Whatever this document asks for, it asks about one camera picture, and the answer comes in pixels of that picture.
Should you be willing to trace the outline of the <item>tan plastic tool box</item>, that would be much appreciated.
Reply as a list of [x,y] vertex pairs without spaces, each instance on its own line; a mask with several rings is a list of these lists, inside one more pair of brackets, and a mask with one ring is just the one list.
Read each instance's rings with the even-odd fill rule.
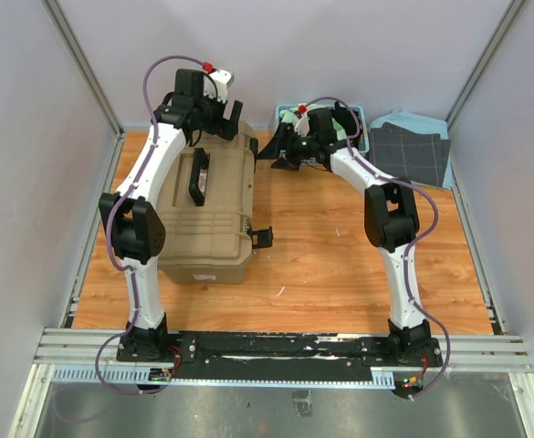
[[209,161],[198,177],[204,203],[196,205],[191,195],[195,148],[187,147],[168,172],[155,207],[166,230],[158,271],[176,284],[241,284],[254,251],[258,138],[241,121],[231,141],[206,134],[196,148]]

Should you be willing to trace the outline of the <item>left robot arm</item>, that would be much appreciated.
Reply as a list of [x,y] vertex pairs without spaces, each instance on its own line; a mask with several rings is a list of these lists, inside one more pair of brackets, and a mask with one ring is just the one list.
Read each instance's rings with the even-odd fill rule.
[[233,82],[233,73],[224,69],[178,69],[168,98],[147,108],[152,125],[129,175],[115,193],[99,199],[109,257],[126,276],[130,296],[129,321],[117,337],[120,361],[162,361],[171,350],[157,274],[165,228],[156,206],[168,172],[194,132],[227,140],[236,134],[241,102],[224,116]]

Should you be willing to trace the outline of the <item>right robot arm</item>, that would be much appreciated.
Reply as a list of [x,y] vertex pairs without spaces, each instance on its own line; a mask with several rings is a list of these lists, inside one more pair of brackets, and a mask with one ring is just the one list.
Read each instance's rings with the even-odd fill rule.
[[389,356],[400,365],[439,366],[443,359],[421,309],[416,279],[414,240],[420,223],[413,186],[370,164],[358,149],[360,134],[341,127],[331,107],[298,105],[281,111],[273,138],[258,156],[289,171],[314,160],[363,196],[364,232],[379,250],[391,299]]

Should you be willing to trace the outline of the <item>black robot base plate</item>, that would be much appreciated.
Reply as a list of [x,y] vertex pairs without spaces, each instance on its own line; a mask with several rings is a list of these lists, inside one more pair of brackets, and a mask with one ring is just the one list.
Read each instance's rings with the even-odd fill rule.
[[439,368],[435,338],[401,347],[394,335],[180,331],[158,345],[123,337],[118,361],[179,362],[178,379],[236,383],[323,383],[372,380],[374,367]]

